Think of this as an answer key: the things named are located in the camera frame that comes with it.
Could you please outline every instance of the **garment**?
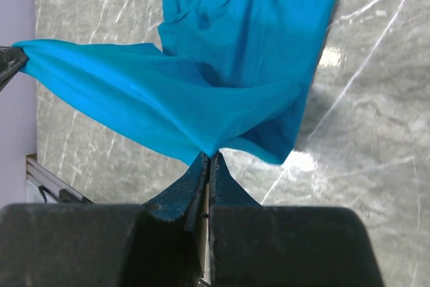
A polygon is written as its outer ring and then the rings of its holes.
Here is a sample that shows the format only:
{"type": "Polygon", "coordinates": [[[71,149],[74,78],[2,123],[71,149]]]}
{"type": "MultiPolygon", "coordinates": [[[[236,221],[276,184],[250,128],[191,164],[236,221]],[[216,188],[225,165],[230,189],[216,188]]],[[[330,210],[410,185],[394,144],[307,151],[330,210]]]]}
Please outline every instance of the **garment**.
{"type": "Polygon", "coordinates": [[[203,151],[283,163],[335,0],[163,0],[153,44],[30,40],[23,72],[120,134],[190,164],[203,151]]]}

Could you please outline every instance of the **blue cloth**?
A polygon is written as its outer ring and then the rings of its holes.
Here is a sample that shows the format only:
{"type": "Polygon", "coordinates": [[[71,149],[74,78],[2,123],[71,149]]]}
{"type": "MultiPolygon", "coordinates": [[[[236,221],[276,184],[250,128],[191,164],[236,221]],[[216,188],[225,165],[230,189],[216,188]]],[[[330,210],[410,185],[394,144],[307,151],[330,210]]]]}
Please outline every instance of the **blue cloth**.
{"type": "Polygon", "coordinates": [[[293,149],[335,0],[163,0],[152,44],[19,42],[23,72],[87,116],[190,164],[293,149]]]}

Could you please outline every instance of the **marble countertop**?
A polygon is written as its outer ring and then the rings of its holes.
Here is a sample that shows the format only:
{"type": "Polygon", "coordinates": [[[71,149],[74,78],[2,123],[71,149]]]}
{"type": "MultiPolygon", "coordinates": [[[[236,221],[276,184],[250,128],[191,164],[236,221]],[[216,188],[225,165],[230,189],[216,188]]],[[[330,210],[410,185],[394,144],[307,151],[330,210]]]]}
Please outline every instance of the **marble countertop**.
{"type": "MultiPolygon", "coordinates": [[[[36,0],[37,37],[154,42],[161,0],[36,0]]],[[[430,0],[339,0],[295,150],[281,166],[225,150],[264,204],[341,205],[391,287],[430,279],[430,0]]],[[[38,160],[96,202],[144,202],[186,166],[38,86],[38,160]]]]}

